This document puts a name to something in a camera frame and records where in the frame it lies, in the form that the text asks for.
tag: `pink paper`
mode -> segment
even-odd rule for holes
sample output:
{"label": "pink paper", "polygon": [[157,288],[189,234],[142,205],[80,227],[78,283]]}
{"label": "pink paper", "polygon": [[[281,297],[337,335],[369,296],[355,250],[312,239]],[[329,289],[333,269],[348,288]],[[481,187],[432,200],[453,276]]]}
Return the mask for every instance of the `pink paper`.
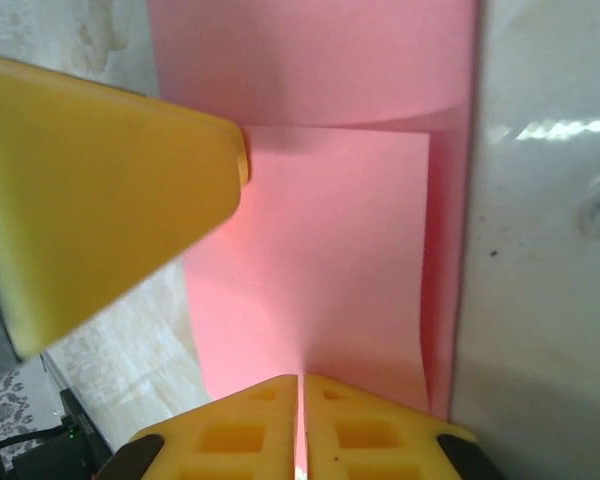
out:
{"label": "pink paper", "polygon": [[466,100],[473,0],[147,3],[163,98],[239,123],[375,123]]}
{"label": "pink paper", "polygon": [[454,128],[433,133],[422,273],[421,346],[429,412],[447,419],[460,298],[468,173],[468,103]]}
{"label": "pink paper", "polygon": [[426,410],[428,136],[274,127],[248,134],[253,178],[240,208],[185,256],[210,394],[309,371]]}

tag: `white wall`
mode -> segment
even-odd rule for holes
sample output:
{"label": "white wall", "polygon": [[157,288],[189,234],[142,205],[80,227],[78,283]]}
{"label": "white wall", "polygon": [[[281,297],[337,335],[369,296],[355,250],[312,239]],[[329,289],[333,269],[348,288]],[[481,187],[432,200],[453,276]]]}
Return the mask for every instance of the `white wall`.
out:
{"label": "white wall", "polygon": [[510,479],[600,479],[600,0],[490,6],[452,415]]}

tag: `yellow foam block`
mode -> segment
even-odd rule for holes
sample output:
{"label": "yellow foam block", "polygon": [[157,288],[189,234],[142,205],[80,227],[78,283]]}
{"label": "yellow foam block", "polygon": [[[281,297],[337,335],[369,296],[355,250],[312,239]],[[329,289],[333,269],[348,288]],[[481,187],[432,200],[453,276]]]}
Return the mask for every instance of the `yellow foam block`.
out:
{"label": "yellow foam block", "polygon": [[304,392],[311,480],[461,480],[436,438],[462,428],[319,375]]}
{"label": "yellow foam block", "polygon": [[30,356],[226,220],[240,129],[0,59],[0,305]]}
{"label": "yellow foam block", "polygon": [[297,401],[283,375],[139,432],[165,442],[142,479],[292,479]]}

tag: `black cable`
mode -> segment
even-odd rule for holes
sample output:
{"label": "black cable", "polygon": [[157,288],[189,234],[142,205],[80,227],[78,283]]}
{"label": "black cable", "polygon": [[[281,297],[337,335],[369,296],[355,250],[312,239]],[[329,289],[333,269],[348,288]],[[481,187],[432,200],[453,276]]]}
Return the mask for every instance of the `black cable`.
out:
{"label": "black cable", "polygon": [[22,433],[20,435],[14,435],[13,437],[5,438],[0,440],[0,450],[10,445],[17,443],[26,442],[28,440],[36,440],[39,438],[49,439],[50,437],[57,437],[58,435],[67,431],[67,427],[64,425],[58,425],[57,427],[48,428],[47,430],[38,430],[36,432]]}

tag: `patterned fabric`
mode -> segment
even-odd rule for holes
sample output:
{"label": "patterned fabric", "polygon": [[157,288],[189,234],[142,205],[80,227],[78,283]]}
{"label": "patterned fabric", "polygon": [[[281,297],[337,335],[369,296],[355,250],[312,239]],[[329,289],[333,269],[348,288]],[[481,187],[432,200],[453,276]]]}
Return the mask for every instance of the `patterned fabric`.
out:
{"label": "patterned fabric", "polygon": [[[24,385],[19,380],[20,371],[14,370],[0,380],[0,441],[14,435],[33,432],[33,415],[29,412],[29,398],[24,395]],[[3,461],[9,464],[11,459],[33,446],[35,441],[6,447],[1,451]]]}
{"label": "patterned fabric", "polygon": [[[0,441],[57,426],[64,414],[58,392],[53,377],[37,357],[3,376],[0,379]],[[2,449],[7,468],[14,456],[35,445],[35,441],[29,441]]]}

